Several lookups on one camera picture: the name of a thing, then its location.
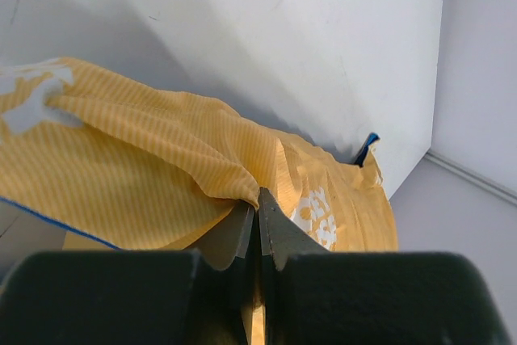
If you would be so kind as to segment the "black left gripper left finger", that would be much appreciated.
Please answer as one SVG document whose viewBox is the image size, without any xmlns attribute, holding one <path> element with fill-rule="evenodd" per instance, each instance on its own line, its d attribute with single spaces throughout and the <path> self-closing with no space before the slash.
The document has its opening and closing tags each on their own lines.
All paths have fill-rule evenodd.
<svg viewBox="0 0 517 345">
<path fill-rule="evenodd" d="M 4 344 L 247 344 L 254 208 L 241 203 L 186 250 L 29 256 L 1 296 Z"/>
</svg>

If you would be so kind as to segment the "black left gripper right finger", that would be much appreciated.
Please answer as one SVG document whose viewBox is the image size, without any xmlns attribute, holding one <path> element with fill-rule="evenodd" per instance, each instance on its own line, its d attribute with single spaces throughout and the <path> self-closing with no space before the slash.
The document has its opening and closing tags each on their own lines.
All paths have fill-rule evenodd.
<svg viewBox="0 0 517 345">
<path fill-rule="evenodd" d="M 268 344 L 508 344 L 477 268 L 448 252 L 334 253 L 262 189 Z"/>
</svg>

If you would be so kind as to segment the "blue and yellow pillowcase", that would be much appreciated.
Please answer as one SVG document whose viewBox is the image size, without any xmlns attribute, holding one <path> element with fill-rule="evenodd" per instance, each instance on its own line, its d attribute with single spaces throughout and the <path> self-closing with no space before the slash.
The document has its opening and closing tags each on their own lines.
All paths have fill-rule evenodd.
<svg viewBox="0 0 517 345">
<path fill-rule="evenodd" d="M 1 198 L 68 249 L 183 249 L 267 189 L 331 251 L 398 248 L 369 148 L 354 164 L 240 116 L 62 57 L 1 70 Z"/>
</svg>

